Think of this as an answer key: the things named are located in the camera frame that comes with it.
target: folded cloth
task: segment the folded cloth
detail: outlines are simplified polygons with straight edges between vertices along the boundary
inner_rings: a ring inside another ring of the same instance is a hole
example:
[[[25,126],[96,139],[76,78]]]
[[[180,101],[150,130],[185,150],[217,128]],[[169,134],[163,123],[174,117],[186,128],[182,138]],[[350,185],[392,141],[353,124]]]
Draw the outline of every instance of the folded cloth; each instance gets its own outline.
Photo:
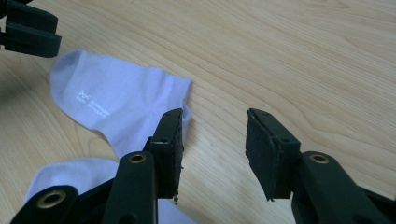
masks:
[[[62,56],[50,72],[55,104],[88,129],[101,132],[122,158],[141,150],[163,113],[183,109],[183,141],[191,111],[191,80],[83,49]]]
[[[24,201],[27,203],[41,190],[59,185],[72,186],[77,189],[78,194],[82,194],[113,178],[117,169],[116,162],[97,158],[81,158],[49,164],[37,172]],[[194,223],[166,199],[158,200],[158,220],[160,224]]]

